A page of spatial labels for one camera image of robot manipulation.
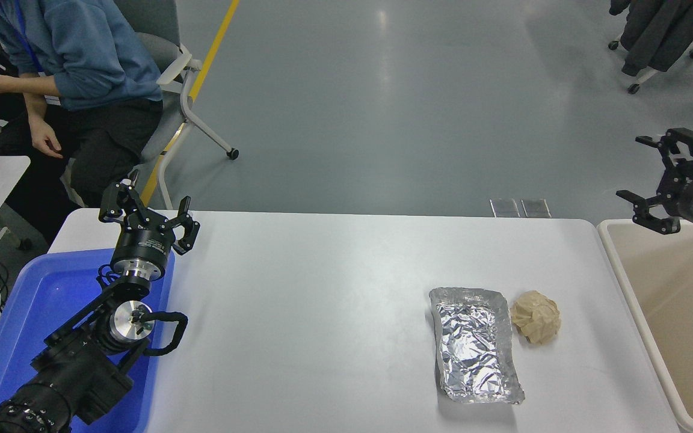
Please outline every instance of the white trash bin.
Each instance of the white trash bin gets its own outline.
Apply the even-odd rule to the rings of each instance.
[[[693,432],[693,224],[671,235],[630,220],[597,229],[676,420]]]

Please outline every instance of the chair wheel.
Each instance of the chair wheel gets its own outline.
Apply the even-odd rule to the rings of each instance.
[[[19,251],[30,251],[34,247],[34,243],[30,239],[21,239],[20,244],[17,245],[16,249]]]

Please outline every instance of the crumpled aluminum foil tray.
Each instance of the crumpled aluminum foil tray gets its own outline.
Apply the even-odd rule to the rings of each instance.
[[[525,399],[512,362],[512,324],[499,292],[438,287],[430,292],[440,388],[459,403]]]

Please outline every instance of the lanyard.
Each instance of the lanyard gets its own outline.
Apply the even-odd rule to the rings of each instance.
[[[5,16],[6,19],[7,14],[5,12],[4,6],[2,5],[2,0],[0,0],[0,9],[2,9],[2,14],[3,16]],[[20,43],[25,49],[25,52],[27,52],[28,55],[30,55],[31,61],[33,61],[34,66],[36,66],[36,71],[44,72],[45,70],[44,68],[42,68],[42,64],[39,63],[39,59],[36,58],[34,50],[31,49],[31,44],[28,43],[28,39],[27,37],[25,37],[25,19],[23,19],[23,11],[20,8],[20,0],[14,0],[14,13],[17,15],[17,24],[19,24],[20,27],[20,30],[16,29],[17,39],[19,39]]]

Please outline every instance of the blue sweater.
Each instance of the blue sweater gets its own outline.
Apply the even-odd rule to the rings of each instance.
[[[25,38],[63,108],[162,99],[151,55],[113,0],[20,0]],[[20,73],[38,72],[19,39],[16,0],[0,0],[0,39]]]

